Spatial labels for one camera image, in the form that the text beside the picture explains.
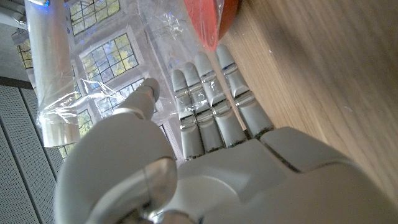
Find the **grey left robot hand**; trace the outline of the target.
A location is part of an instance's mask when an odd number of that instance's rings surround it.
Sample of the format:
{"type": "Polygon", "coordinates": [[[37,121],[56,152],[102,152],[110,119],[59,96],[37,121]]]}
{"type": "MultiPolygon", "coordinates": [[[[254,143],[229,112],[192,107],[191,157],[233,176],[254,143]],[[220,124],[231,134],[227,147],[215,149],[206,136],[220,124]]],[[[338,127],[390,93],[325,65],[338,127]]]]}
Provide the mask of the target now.
{"type": "Polygon", "coordinates": [[[397,205],[351,159],[275,128],[224,45],[229,101],[203,52],[172,73],[184,162],[152,121],[148,78],[75,145],[56,223],[396,223],[397,205]]]}

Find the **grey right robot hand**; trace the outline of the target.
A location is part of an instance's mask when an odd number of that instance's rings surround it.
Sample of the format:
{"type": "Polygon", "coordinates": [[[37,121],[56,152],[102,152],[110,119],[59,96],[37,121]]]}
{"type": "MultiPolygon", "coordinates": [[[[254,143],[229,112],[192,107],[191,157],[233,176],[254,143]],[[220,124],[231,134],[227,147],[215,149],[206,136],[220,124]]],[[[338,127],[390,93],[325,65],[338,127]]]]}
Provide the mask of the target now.
{"type": "Polygon", "coordinates": [[[28,21],[23,0],[1,0],[1,23],[27,30],[29,25],[42,25],[43,20],[35,17],[28,21]]]}

